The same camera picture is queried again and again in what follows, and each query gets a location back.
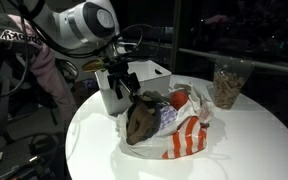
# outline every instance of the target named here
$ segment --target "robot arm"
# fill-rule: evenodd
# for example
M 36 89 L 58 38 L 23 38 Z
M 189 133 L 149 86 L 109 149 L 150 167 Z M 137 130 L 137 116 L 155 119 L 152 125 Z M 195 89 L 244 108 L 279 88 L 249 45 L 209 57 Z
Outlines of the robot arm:
M 31 13 L 30 20 L 47 36 L 44 38 L 65 51 L 85 44 L 98 48 L 119 34 L 119 24 L 109 0 L 86 0 L 60 13 L 52 11 L 44 0 L 23 0 L 23 5 Z

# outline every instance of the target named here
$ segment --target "white round table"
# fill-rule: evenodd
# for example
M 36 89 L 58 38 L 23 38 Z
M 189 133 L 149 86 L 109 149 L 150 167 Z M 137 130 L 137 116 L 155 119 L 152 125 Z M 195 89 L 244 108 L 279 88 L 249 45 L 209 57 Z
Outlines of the white round table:
M 210 99 L 209 81 L 185 76 Z M 106 113 L 101 94 L 76 113 L 66 139 L 73 180 L 288 180 L 288 129 L 265 108 L 240 95 L 229 111 L 214 108 L 207 147 L 176 160 L 143 160 L 122 154 L 115 117 Z

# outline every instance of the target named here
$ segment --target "dark background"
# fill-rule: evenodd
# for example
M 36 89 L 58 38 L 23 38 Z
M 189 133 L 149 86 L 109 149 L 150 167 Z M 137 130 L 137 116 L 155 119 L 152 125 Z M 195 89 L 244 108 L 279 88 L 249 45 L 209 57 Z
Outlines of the dark background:
M 175 0 L 111 2 L 121 29 L 137 23 L 173 27 Z M 180 39 L 182 48 L 288 66 L 288 0 L 193 0 L 187 10 L 189 35 Z M 205 23 L 216 15 L 222 21 Z M 172 43 L 172 36 L 163 37 L 163 43 Z M 160 63 L 168 67 L 170 58 L 171 50 L 162 48 Z M 213 79 L 214 63 L 209 59 L 182 54 L 177 61 L 183 61 L 188 68 L 177 69 L 175 74 Z M 243 93 L 288 127 L 288 73 L 255 68 Z

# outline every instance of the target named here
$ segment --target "red and white striped bag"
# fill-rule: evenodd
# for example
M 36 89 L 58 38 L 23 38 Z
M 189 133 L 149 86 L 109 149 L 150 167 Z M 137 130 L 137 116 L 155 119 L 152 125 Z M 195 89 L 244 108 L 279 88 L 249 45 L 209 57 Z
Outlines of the red and white striped bag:
M 206 147 L 207 129 L 201 127 L 201 123 L 208 123 L 213 117 L 207 100 L 192 84 L 176 84 L 169 95 L 178 90 L 188 92 L 189 101 L 179 109 L 175 121 L 145 141 L 133 146 L 127 144 L 127 112 L 118 116 L 116 131 L 121 138 L 119 147 L 122 153 L 143 159 L 175 159 Z

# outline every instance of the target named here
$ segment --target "food item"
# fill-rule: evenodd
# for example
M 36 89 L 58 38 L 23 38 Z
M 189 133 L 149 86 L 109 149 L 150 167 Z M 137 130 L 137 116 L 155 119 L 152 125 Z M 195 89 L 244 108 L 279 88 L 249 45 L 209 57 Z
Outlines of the food item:
M 176 91 L 171 95 L 171 105 L 179 110 L 188 101 L 188 96 L 182 91 Z
M 225 71 L 214 73 L 214 104 L 222 109 L 231 109 L 243 85 L 243 77 L 238 77 L 236 73 Z

